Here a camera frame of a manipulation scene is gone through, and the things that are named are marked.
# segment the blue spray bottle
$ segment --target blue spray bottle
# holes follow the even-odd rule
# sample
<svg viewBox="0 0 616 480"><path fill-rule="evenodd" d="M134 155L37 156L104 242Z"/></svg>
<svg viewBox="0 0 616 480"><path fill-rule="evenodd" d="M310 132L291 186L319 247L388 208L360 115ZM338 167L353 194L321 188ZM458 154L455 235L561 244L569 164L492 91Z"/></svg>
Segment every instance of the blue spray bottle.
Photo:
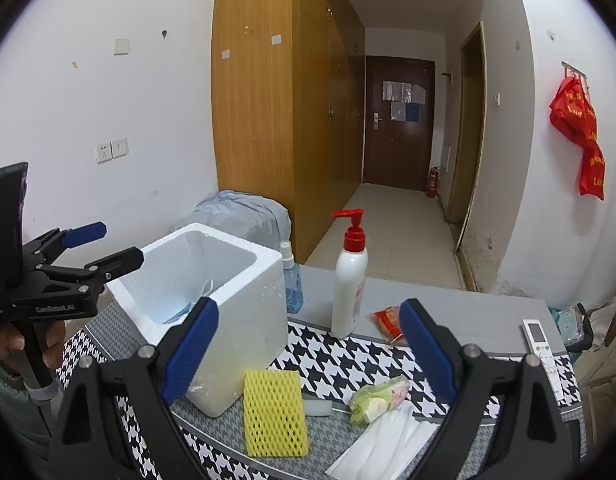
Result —
<svg viewBox="0 0 616 480"><path fill-rule="evenodd" d="M293 247L290 242L281 242L283 256L283 280L285 282L285 306L290 314L296 314L303 306L301 273L299 264L294 262Z"/></svg>

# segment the gray plastic bag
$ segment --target gray plastic bag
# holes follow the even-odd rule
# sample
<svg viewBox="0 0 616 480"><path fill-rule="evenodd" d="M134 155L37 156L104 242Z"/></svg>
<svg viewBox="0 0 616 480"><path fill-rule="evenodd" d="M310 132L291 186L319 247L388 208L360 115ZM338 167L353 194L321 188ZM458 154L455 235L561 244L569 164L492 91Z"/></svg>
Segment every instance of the gray plastic bag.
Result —
<svg viewBox="0 0 616 480"><path fill-rule="evenodd" d="M291 222L286 208L269 198L232 189L206 197L171 232L194 223L214 227L275 251L283 240L290 239Z"/></svg>

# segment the green tissue package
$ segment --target green tissue package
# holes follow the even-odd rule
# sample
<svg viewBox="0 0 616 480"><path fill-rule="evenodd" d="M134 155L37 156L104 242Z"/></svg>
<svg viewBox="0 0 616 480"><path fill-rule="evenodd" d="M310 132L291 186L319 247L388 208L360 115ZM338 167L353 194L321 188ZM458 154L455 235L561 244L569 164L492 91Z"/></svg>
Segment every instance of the green tissue package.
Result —
<svg viewBox="0 0 616 480"><path fill-rule="evenodd" d="M410 380L400 375L383 384L363 386L350 399L350 423L360 426L370 424L388 410L399 406L410 389Z"/></svg>

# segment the houndstooth tablecloth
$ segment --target houndstooth tablecloth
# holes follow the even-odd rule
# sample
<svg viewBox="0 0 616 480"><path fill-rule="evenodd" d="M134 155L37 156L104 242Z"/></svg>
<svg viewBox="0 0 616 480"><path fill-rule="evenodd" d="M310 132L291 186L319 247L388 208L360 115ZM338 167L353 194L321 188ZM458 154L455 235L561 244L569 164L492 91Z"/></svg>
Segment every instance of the houndstooth tablecloth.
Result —
<svg viewBox="0 0 616 480"><path fill-rule="evenodd" d="M298 370L304 394L332 400L339 408L330 417L308 417L310 453L305 458L258 458L245 455L243 442L243 402L239 399L223 415L210 418L189 400L179 399L172 406L187 443L207 468L213 480L322 480L324 471L358 438L360 429L348 423L345 405L352 394L365 384L383 383L404 374L413 387L407 400L412 402L415 416L421 420L441 423L448 406L435 399L424 374L409 348L393 347L368 338L351 336L344 340L332 338L317 327L290 321L287 347L270 368ZM70 374L79 357L91 354L99 362L129 357L143 341L123 310L111 304L85 329L67 343L60 383L67 388ZM521 356L493 356L503 360L521 360ZM581 397L572 365L567 355L556 357L562 380L564 399L560 402L562 418L578 418L582 424L582 454L586 452ZM140 434L139 424L128 399L119 398L118 408L132 449L144 478L160 478L150 451ZM483 414L483 423L459 478L478 472L492 436L494 419L499 413L497 397L491 397ZM424 450L406 469L407 476L420 460Z"/></svg>

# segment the remote control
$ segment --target remote control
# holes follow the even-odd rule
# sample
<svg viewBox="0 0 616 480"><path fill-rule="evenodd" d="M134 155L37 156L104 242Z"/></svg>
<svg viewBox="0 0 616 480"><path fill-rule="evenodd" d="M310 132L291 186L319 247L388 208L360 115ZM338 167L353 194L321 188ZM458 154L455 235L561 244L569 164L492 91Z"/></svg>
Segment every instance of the remote control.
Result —
<svg viewBox="0 0 616 480"><path fill-rule="evenodd" d="M541 359L550 381L550 386L552 386L554 398L559 402L563 399L562 381L559 378L557 365L554 361L552 350L550 350L544 327L536 319L524 319L524 333L528 339L530 351Z"/></svg>

